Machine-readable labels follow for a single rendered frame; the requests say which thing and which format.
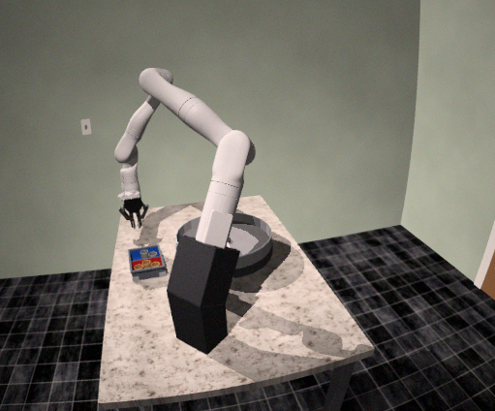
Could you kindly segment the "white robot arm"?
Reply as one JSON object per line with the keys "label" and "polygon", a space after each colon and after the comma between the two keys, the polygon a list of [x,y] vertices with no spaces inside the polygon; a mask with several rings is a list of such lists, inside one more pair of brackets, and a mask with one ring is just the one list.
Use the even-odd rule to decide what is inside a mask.
{"label": "white robot arm", "polygon": [[172,85],[172,81],[171,72],[164,69],[149,68],[139,76],[140,87],[149,97],[134,113],[115,148],[116,161],[124,164],[120,170],[122,194],[118,195],[118,199],[140,197],[136,144],[154,111],[162,103],[218,148],[196,240],[226,248],[244,184],[244,169],[254,160],[256,149],[245,133],[230,128],[205,102]]}

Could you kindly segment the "grey round turntable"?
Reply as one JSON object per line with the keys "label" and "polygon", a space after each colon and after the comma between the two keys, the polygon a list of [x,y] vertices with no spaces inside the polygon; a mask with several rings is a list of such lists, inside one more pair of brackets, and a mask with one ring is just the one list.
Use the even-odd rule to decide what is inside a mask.
{"label": "grey round turntable", "polygon": [[[200,221],[201,216],[198,216],[178,228],[176,248],[180,235],[196,237]],[[262,269],[272,256],[271,229],[261,218],[236,212],[227,247],[240,251],[233,278],[254,273]]]}

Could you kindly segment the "grey divided bin with blue and red compartments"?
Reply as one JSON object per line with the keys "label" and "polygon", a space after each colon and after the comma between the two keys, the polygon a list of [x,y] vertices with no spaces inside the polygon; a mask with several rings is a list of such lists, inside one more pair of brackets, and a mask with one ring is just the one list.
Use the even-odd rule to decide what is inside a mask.
{"label": "grey divided bin with blue and red compartments", "polygon": [[[157,252],[158,257],[142,259],[140,255],[140,251],[145,249],[148,250],[149,253],[152,251]],[[166,266],[163,260],[163,256],[159,244],[128,249],[128,256],[129,256],[130,273],[132,274],[133,282],[140,281],[143,279],[167,276],[165,270]],[[160,265],[158,267],[153,267],[153,268],[132,270],[132,268],[135,265],[142,265],[142,261],[144,260],[150,260],[151,263],[159,262]]]}

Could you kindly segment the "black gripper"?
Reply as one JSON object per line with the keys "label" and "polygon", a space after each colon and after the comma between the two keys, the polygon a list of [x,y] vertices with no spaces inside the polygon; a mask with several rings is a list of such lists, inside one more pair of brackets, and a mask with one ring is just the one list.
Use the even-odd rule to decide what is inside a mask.
{"label": "black gripper", "polygon": [[[133,204],[128,204],[128,203],[133,203]],[[143,214],[141,216],[139,216],[140,215],[140,209],[142,207],[143,207],[144,211],[143,211]],[[145,214],[146,214],[146,212],[148,210],[148,207],[149,207],[149,205],[145,205],[142,202],[141,197],[139,197],[139,198],[124,200],[124,205],[119,208],[119,211],[124,216],[124,218],[126,220],[130,220],[131,221],[132,228],[134,228],[134,229],[136,228],[136,225],[135,225],[135,219],[134,219],[134,214],[133,213],[135,213],[137,215],[137,218],[138,218],[138,225],[139,225],[139,229],[140,229],[140,227],[141,227],[141,219],[144,218],[144,216],[145,216]],[[125,208],[129,211],[129,215],[130,216],[125,211]]]}

